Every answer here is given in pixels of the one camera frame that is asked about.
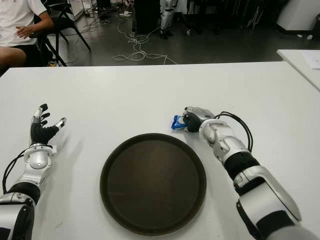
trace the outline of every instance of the black shorts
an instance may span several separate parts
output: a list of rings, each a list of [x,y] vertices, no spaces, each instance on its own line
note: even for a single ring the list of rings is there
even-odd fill
[[[44,66],[40,51],[38,50],[36,45],[34,44],[17,45],[17,46],[12,46],[12,48],[21,49],[25,53],[26,60],[24,63],[24,67],[43,67]]]

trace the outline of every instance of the person's knee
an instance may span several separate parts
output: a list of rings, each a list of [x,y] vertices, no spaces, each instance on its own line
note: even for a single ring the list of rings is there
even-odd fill
[[[0,47],[0,66],[2,68],[22,67],[25,61],[26,55],[22,50]]]
[[[0,50],[0,66],[3,68],[9,67],[10,62],[12,61],[12,56],[8,51]]]

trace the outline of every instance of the robotic arm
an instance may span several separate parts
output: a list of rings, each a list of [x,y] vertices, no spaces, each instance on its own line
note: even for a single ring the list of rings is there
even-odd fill
[[[51,156],[57,153],[48,145],[56,133],[66,124],[62,118],[51,127],[43,127],[50,113],[43,114],[47,104],[38,107],[32,117],[29,147],[21,152],[5,170],[0,197],[0,239],[31,240],[35,207],[50,174]],[[15,184],[7,191],[7,177],[20,157],[24,157],[25,169]]]
[[[236,208],[257,240],[319,240],[303,228],[295,201],[273,175],[235,137],[226,122],[210,111],[186,107],[183,121],[189,132],[199,132],[222,163],[239,194]]]

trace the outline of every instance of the black cable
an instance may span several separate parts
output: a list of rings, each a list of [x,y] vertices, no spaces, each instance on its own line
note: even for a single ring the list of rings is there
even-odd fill
[[[248,150],[250,152],[252,152],[252,148],[253,148],[253,145],[254,145],[254,138],[253,138],[253,136],[251,134],[251,131],[250,131],[249,127],[247,126],[247,124],[240,117],[238,117],[237,115],[235,115],[233,113],[230,113],[230,112],[227,112],[227,111],[222,111],[220,114],[218,114],[214,118],[215,119],[219,119],[221,116],[230,117],[230,118],[236,120],[239,124],[241,124],[241,126],[245,130],[246,136],[248,138],[248,147],[247,148],[248,148]]]
[[[25,152],[26,150],[23,150],[15,159],[13,159],[9,165],[6,167],[5,171],[4,171],[4,174],[3,174],[3,178],[2,178],[2,190],[3,190],[3,194],[6,194],[8,191],[7,191],[7,188],[6,188],[6,182],[7,182],[7,178],[11,172],[11,170],[14,168],[17,160],[21,157],[23,157],[23,153]]]

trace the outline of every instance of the round tray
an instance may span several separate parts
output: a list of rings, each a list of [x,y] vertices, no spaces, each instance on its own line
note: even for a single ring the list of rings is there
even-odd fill
[[[103,166],[100,193],[109,214],[141,235],[172,233],[197,214],[206,173],[197,154],[168,135],[138,135],[118,146]]]

